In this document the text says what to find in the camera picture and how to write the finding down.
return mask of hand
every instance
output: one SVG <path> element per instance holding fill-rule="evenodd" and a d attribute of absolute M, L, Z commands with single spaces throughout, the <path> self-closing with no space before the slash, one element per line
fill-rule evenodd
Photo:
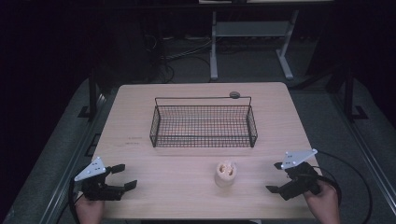
<path fill-rule="evenodd" d="M 80 224 L 99 224 L 105 210 L 105 201 L 90 201 L 82 195 L 76 202 Z"/>
<path fill-rule="evenodd" d="M 313 194 L 311 191 L 304 193 L 309 210 L 322 224 L 339 224 L 340 214 L 338 210 L 338 197 L 335 188 L 328 183 L 318 180 L 320 193 Z"/>

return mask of black wire basket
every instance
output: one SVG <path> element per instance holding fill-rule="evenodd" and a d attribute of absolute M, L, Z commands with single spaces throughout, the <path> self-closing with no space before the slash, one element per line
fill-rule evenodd
<path fill-rule="evenodd" d="M 245 105 L 178 105 L 195 100 L 211 101 L 231 97 L 155 98 L 150 140 L 154 147 L 254 147 L 257 140 L 251 97 Z M 166 99 L 168 105 L 159 105 Z"/>

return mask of white gripper bracket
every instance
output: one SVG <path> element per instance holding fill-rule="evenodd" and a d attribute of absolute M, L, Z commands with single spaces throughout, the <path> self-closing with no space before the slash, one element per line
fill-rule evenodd
<path fill-rule="evenodd" d="M 97 157 L 96 160 L 92 161 L 81 173 L 79 173 L 75 177 L 75 181 L 87 179 L 96 175 L 101 175 L 106 172 L 106 167 L 102 162 L 100 157 Z"/>
<path fill-rule="evenodd" d="M 318 151 L 314 148 L 306 151 L 286 152 L 285 159 L 283 160 L 282 165 L 280 165 L 280 168 L 282 168 L 282 170 L 285 170 L 291 167 L 298 166 L 303 161 L 306 161 L 317 153 Z"/>

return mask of wooden table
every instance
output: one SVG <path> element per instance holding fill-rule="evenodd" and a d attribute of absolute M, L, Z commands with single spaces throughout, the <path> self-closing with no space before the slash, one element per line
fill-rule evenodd
<path fill-rule="evenodd" d="M 255 147 L 153 147 L 149 131 L 155 97 L 251 96 L 258 139 Z M 122 86 L 95 150 L 105 166 L 125 171 L 108 185 L 137 179 L 137 188 L 119 202 L 106 202 L 105 217 L 130 219 L 313 218 L 299 196 L 284 201 L 265 186 L 289 182 L 274 167 L 286 151 L 311 146 L 290 94 L 282 83 L 208 83 Z M 232 186 L 214 180 L 219 162 L 236 163 Z M 318 165 L 315 158 L 309 163 Z"/>

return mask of wire mesh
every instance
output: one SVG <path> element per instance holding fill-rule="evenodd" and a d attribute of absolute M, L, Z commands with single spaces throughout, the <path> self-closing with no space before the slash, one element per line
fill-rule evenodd
<path fill-rule="evenodd" d="M 254 147 L 251 105 L 156 105 L 154 147 Z"/>

